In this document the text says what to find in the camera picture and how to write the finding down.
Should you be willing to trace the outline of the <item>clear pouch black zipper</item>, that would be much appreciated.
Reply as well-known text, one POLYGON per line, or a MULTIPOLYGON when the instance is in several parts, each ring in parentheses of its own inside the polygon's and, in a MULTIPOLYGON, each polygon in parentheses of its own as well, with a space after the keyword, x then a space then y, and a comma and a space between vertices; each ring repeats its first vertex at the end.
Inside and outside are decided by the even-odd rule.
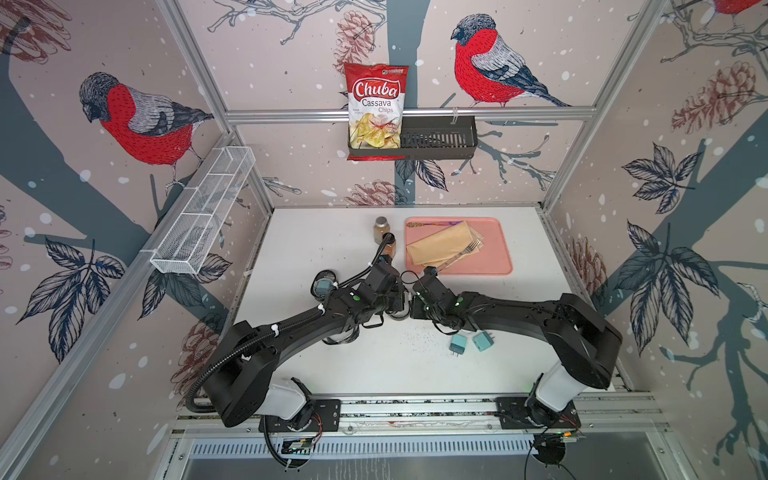
POLYGON ((336 274, 332 270, 321 270, 310 285, 310 293, 317 301, 323 301, 336 288, 336 274))

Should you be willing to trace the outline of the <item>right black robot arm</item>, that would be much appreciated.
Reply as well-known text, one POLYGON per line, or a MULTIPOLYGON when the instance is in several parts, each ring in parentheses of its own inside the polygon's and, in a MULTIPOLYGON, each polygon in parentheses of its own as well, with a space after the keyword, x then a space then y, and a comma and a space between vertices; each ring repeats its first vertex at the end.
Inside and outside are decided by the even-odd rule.
POLYGON ((525 409, 536 425, 551 426, 587 388, 606 390, 623 337, 588 303, 564 293, 557 301, 527 302, 464 291, 453 293, 436 275, 413 286, 410 316, 442 333, 501 331, 547 342, 558 361, 537 378, 525 409))

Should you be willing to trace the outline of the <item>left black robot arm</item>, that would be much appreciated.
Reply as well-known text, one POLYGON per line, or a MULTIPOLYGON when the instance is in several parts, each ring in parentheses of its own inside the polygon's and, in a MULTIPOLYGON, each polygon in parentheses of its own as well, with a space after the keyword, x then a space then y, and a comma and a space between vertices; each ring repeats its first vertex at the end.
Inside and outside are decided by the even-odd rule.
POLYGON ((191 413, 216 413, 228 428, 254 414, 304 428, 315 416, 312 394, 295 377, 275 380, 277 368, 318 342, 355 340, 362 328, 382 325, 373 318, 398 313, 405 303, 400 272, 383 255, 311 309, 272 324, 232 326, 186 391, 184 406, 191 413))

